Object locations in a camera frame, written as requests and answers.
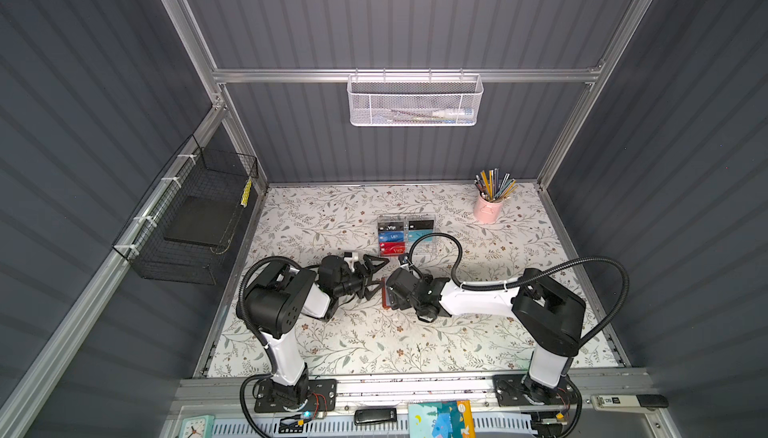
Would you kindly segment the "clear plastic organizer box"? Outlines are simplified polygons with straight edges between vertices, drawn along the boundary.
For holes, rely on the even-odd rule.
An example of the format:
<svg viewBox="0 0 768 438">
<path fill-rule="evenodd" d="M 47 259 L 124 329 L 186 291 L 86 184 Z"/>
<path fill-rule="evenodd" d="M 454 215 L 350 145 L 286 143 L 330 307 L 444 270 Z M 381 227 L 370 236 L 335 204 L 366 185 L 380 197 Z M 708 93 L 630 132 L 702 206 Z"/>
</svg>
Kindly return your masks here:
<svg viewBox="0 0 768 438">
<path fill-rule="evenodd" d="M 436 231 L 434 214 L 380 215 L 376 223 L 378 251 L 381 257 L 406 253 L 422 236 Z"/>
</svg>

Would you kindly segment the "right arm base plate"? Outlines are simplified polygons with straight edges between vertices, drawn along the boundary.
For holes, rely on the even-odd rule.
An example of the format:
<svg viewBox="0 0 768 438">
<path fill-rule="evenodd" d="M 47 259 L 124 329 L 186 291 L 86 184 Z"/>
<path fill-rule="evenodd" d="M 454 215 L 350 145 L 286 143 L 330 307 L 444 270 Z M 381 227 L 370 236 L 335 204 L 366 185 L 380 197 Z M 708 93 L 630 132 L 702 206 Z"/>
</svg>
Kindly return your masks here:
<svg viewBox="0 0 768 438">
<path fill-rule="evenodd" d="M 560 376 L 554 388 L 535 382 L 527 373 L 492 376 L 494 392 L 500 406 L 563 405 L 579 402 L 580 393 L 567 375 Z"/>
</svg>

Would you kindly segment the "red card holder wallet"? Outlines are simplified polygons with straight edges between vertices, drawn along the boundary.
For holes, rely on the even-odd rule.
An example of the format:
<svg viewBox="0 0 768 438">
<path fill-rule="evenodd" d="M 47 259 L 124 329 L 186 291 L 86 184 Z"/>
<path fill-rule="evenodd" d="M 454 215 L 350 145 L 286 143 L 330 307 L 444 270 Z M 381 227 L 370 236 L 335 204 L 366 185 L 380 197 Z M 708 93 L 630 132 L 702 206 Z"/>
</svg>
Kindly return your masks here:
<svg viewBox="0 0 768 438">
<path fill-rule="evenodd" d="M 382 307 L 384 309 L 390 309 L 391 303 L 389 298 L 389 292 L 387 291 L 386 279 L 381 279 L 381 293 L 382 293 Z"/>
</svg>

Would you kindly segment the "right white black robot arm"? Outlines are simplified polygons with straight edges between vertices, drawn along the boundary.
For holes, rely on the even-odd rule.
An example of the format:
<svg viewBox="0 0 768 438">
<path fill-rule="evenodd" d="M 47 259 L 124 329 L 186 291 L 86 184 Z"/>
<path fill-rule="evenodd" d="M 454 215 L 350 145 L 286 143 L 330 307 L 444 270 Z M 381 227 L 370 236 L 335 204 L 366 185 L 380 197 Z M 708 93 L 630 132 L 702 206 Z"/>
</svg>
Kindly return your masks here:
<svg viewBox="0 0 768 438">
<path fill-rule="evenodd" d="M 521 287 L 472 291 L 449 278 L 421 278 L 399 268 L 385 281 L 393 309 L 412 309 L 427 323 L 439 317 L 491 315 L 516 319 L 536 343 L 524 387 L 530 395 L 562 386 L 581 348 L 586 302 L 548 275 Z"/>
</svg>

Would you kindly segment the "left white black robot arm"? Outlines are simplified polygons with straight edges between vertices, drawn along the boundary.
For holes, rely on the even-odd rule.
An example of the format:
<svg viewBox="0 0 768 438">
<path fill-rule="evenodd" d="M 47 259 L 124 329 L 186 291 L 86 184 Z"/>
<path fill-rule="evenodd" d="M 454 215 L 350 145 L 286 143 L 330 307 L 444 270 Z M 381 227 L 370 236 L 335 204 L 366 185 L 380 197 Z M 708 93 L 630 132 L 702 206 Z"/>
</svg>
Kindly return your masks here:
<svg viewBox="0 0 768 438">
<path fill-rule="evenodd" d="M 345 252 L 309 266 L 272 256 L 247 269 L 237 293 L 236 316 L 267 353 L 275 390 L 299 396 L 309 390 L 308 365 L 296 339 L 298 319 L 329 321 L 342 298 L 373 298 L 382 287 L 375 275 L 388 263 L 387 258 Z"/>
</svg>

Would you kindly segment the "blue credit card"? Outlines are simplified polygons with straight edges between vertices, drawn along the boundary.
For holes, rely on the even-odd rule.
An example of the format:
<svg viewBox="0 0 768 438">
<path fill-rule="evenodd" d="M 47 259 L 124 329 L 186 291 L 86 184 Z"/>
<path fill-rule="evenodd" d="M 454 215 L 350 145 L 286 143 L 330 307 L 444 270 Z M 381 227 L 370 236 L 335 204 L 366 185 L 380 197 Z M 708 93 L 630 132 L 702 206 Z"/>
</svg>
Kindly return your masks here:
<svg viewBox="0 0 768 438">
<path fill-rule="evenodd" d="M 431 233 L 432 233 L 432 230 L 430 229 L 410 230 L 407 234 L 407 242 L 414 243 L 418 241 L 420 238 L 430 235 Z"/>
</svg>

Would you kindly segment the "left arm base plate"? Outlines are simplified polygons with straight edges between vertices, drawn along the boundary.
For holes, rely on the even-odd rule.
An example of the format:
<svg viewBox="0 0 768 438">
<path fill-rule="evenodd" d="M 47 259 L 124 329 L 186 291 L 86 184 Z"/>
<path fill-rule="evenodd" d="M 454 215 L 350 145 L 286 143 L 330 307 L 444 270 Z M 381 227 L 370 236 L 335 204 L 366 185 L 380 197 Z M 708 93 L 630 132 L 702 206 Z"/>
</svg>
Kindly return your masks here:
<svg viewBox="0 0 768 438">
<path fill-rule="evenodd" d="M 328 412 L 335 409 L 338 381 L 300 380 L 292 386 L 264 380 L 254 387 L 256 413 Z"/>
</svg>

